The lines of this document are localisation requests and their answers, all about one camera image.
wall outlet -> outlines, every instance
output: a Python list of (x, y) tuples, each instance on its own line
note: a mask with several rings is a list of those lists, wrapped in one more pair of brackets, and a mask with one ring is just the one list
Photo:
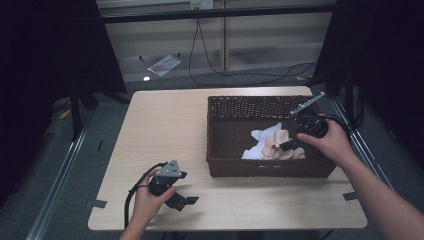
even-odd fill
[(202, 0), (201, 9), (213, 9), (213, 0)]
[(190, 9), (191, 10), (202, 9), (202, 1), (201, 0), (190, 0)]

table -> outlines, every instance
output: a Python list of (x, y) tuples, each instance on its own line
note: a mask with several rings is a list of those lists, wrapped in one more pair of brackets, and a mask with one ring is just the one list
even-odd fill
[(307, 87), (256, 87), (136, 92), (132, 98), (97, 199), (92, 230), (122, 230), (128, 190), (159, 162), (177, 159), (185, 179), (177, 191), (199, 196), (182, 212), (162, 206), (147, 230), (301, 230), (362, 228), (358, 200), (340, 168), (327, 179), (212, 178), (206, 162), (207, 97), (217, 95), (311, 95)]

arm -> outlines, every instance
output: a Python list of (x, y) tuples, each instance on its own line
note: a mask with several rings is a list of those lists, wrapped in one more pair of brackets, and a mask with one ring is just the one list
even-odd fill
[(362, 163), (336, 122), (328, 125), (329, 131), (321, 139), (301, 133), (298, 138), (320, 149), (344, 171), (386, 239), (422, 239), (424, 215)]
[[(142, 182), (142, 186), (149, 184), (149, 179), (157, 172), (153, 170)], [(121, 240), (140, 240), (147, 225), (159, 212), (161, 205), (168, 201), (176, 192), (176, 187), (170, 187), (159, 197), (151, 194), (148, 187), (140, 187), (135, 195), (134, 210), (131, 220), (121, 236)]]

brown basket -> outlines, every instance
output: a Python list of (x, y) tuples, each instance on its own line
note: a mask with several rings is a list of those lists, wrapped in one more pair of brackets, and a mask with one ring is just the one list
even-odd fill
[(307, 96), (211, 96), (208, 98), (206, 160), (212, 177), (328, 177), (336, 167), (318, 149), (305, 149), (306, 159), (247, 160), (244, 150), (257, 141), (252, 130), (278, 122), (291, 137), (298, 124), (290, 111), (311, 99)]

hand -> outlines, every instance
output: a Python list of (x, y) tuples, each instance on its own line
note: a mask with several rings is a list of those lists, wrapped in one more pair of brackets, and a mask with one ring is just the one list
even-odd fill
[(345, 159), (350, 159), (353, 152), (350, 143), (346, 137), (345, 131), (335, 121), (327, 121), (328, 132), (323, 138), (299, 133), (297, 138), (305, 143), (318, 148), (325, 156), (332, 159), (336, 164), (342, 163)]
[(176, 192), (176, 187), (172, 186), (158, 197), (150, 193), (148, 187), (149, 180), (157, 171), (158, 169), (151, 171), (148, 174), (148, 177), (143, 179), (140, 183), (140, 186), (143, 187), (138, 188), (136, 192), (131, 223), (137, 222), (138, 224), (142, 224), (146, 227), (159, 212), (162, 204), (168, 201)]

